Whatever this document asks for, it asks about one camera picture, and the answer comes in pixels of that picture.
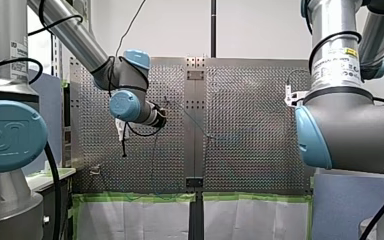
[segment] metal pole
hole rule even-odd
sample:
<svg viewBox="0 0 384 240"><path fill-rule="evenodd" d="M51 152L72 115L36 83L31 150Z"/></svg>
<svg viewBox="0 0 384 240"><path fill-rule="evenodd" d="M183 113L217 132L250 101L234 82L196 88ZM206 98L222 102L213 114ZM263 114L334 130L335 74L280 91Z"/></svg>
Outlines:
<svg viewBox="0 0 384 240"><path fill-rule="evenodd" d="M216 57L217 50L217 0L211 0L211 58Z"/></svg>

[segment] blue logo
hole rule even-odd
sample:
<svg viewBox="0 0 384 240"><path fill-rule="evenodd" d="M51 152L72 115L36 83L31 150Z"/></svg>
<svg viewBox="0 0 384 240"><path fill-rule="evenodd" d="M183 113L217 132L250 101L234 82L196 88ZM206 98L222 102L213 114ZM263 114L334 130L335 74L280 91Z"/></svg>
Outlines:
<svg viewBox="0 0 384 240"><path fill-rule="evenodd" d="M0 120L0 157L29 152L29 121Z"/></svg>

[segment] label sticker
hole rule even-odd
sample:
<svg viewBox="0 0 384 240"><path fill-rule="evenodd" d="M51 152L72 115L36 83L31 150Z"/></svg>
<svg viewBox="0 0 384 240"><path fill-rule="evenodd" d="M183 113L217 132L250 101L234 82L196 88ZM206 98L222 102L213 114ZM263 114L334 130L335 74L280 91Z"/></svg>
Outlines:
<svg viewBox="0 0 384 240"><path fill-rule="evenodd" d="M348 54L335 54L320 59L313 65L314 81L361 81L360 62Z"/></svg>
<svg viewBox="0 0 384 240"><path fill-rule="evenodd" d="M357 50L352 49L352 48L335 48L335 49L331 49L331 50L329 50L329 54L332 54L332 55L347 54L347 55L351 55L351 56L353 56L355 58L358 58Z"/></svg>
<svg viewBox="0 0 384 240"><path fill-rule="evenodd" d="M11 42L11 59L27 57L27 47L21 43ZM27 62L15 62L11 63L10 69L11 79L27 80L28 76L28 63Z"/></svg>

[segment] white wall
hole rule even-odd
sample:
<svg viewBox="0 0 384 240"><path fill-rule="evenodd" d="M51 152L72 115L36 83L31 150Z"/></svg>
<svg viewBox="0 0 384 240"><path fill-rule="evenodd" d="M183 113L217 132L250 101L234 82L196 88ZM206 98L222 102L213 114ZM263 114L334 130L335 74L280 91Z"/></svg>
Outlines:
<svg viewBox="0 0 384 240"><path fill-rule="evenodd" d="M27 8L27 19L29 32L33 32L42 28L39 17L29 7ZM43 65L43 72L51 74L52 59L51 59L51 34L48 31L41 32L29 37L29 57L38 60ZM29 63L29 68L38 70L34 63Z"/></svg>
<svg viewBox="0 0 384 240"><path fill-rule="evenodd" d="M114 55L142 0L92 0L92 26L104 50ZM125 49L138 48L158 57L209 55L210 1L147 1L124 40Z"/></svg>
<svg viewBox="0 0 384 240"><path fill-rule="evenodd" d="M113 55L141 0L92 0L93 32ZM362 32L367 10L357 14ZM125 38L122 51L139 48L157 57L210 53L210 1L147 1ZM219 0L217 57L308 59L311 36L298 0ZM384 78L365 85L384 97Z"/></svg>

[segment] perforated metal panel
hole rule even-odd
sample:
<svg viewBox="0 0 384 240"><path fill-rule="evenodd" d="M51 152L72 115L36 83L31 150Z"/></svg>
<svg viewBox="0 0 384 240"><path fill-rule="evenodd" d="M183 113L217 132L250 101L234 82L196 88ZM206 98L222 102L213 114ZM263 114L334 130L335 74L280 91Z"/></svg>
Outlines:
<svg viewBox="0 0 384 240"><path fill-rule="evenodd" d="M311 170L300 161L294 111L285 83L305 61L207 61L208 135L205 191L306 194ZM290 76L294 90L310 88L309 76Z"/></svg>
<svg viewBox="0 0 384 240"><path fill-rule="evenodd" d="M290 72L306 68L295 60L153 58L147 97L169 109L168 124L157 139L132 137L123 158L108 93L74 61L74 191L183 192L186 177L204 176L204 191L309 194L312 170L299 159L293 109L283 101ZM290 77L293 90L309 89L306 74Z"/></svg>
<svg viewBox="0 0 384 240"><path fill-rule="evenodd" d="M149 74L148 100L160 106L183 102L185 71L182 59L158 58L152 60ZM157 136L133 136L126 142L127 157L109 113L108 92L98 90L83 67L74 62L72 96L78 95L79 138L73 148L82 170L74 180L76 192L122 191L166 193L184 191L184 126L181 109L170 109L166 127ZM149 127L135 127L138 132L151 133Z"/></svg>

